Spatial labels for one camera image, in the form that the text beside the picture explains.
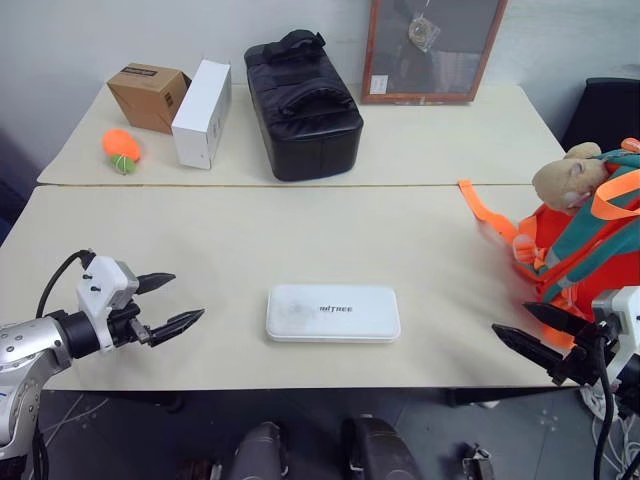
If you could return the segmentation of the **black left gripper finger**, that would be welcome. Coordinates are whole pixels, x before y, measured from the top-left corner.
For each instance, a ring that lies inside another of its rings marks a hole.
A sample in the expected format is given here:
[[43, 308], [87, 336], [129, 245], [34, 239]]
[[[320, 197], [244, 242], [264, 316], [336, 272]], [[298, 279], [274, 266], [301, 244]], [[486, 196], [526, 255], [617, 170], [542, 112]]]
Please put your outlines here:
[[148, 331], [147, 344], [156, 347], [176, 336], [181, 335], [193, 326], [205, 313], [204, 309], [192, 310], [170, 318], [164, 325]]
[[137, 277], [138, 287], [135, 291], [136, 295], [142, 295], [157, 290], [163, 285], [174, 280], [176, 276], [171, 273], [155, 272]]

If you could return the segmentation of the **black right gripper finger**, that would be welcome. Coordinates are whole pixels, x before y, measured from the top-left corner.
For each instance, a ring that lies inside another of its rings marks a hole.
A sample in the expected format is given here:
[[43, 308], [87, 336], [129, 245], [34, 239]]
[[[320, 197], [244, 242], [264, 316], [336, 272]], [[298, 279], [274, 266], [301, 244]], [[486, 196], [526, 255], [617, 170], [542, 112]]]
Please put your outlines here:
[[583, 384], [583, 378], [575, 368], [575, 360], [583, 359], [581, 347], [574, 346], [563, 356], [520, 329], [499, 324], [492, 324], [491, 328], [507, 347], [542, 367], [555, 385], [562, 385], [568, 379]]
[[585, 320], [555, 305], [542, 302], [525, 302], [523, 307], [543, 324], [571, 336], [585, 328]]

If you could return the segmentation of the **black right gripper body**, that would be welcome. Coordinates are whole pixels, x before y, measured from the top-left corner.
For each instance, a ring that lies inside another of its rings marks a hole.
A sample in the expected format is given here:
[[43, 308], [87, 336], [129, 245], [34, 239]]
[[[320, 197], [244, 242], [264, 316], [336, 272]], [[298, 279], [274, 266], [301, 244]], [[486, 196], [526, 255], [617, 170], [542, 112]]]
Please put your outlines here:
[[612, 359], [611, 345], [617, 334], [618, 329], [606, 320], [587, 323], [574, 337], [570, 378], [580, 385], [594, 385]]

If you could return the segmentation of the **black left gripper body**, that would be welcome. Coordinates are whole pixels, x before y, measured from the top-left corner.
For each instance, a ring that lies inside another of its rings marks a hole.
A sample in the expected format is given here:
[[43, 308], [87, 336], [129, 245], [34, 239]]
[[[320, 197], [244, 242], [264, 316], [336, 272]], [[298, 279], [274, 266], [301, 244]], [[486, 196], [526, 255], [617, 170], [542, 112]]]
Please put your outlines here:
[[140, 312], [136, 303], [129, 302], [124, 308], [113, 310], [109, 314], [107, 326], [114, 346], [134, 342], [146, 344], [150, 341], [150, 329], [137, 320]]

